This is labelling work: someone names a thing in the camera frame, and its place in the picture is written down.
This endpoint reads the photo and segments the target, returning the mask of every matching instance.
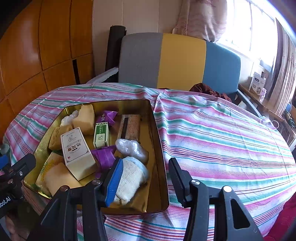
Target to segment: purple candy wrapper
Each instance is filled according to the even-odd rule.
[[[96,123],[108,122],[109,126],[112,126],[115,121],[113,120],[116,116],[116,111],[105,110],[103,114],[99,115],[96,119]]]
[[[115,157],[114,157],[115,151],[116,151],[115,145],[103,147],[101,149],[91,150],[92,155],[99,162],[97,163],[97,165],[101,167],[101,170],[96,173],[96,178],[99,178],[102,172],[105,172],[112,167],[115,161]]]

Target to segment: white medicine box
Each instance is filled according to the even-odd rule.
[[[262,89],[264,88],[265,79],[261,78],[261,76],[254,72],[254,76],[252,78],[251,84],[249,86],[249,90],[253,90],[257,95],[260,95]]]
[[[65,165],[78,181],[97,170],[96,162],[79,127],[61,135],[61,141]]]

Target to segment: striped bed sheet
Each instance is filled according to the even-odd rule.
[[[95,101],[147,99],[153,108],[166,169],[176,157],[181,168],[207,186],[231,186],[263,236],[285,202],[296,191],[296,164],[280,135],[260,119],[224,99],[194,92],[150,89],[105,83],[61,87],[27,105],[12,121],[3,142],[11,147],[12,164],[33,153],[63,108]],[[183,240],[189,209],[178,203],[167,172],[169,208],[146,220],[107,218],[109,240]],[[24,189],[40,213],[47,200]],[[82,217],[78,239],[83,240]],[[214,208],[210,208],[208,240],[213,240]]]

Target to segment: white wall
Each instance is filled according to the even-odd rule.
[[[182,0],[94,0],[93,54],[96,75],[105,71],[109,29],[123,25],[127,34],[140,32],[171,33],[175,27]],[[254,71],[264,69],[259,62],[236,53],[241,58],[239,82],[249,85]]]

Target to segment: gray yellow blue chair back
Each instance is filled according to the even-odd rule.
[[[118,81],[188,91],[205,83],[219,93],[237,91],[240,58],[201,39],[162,33],[124,36]]]

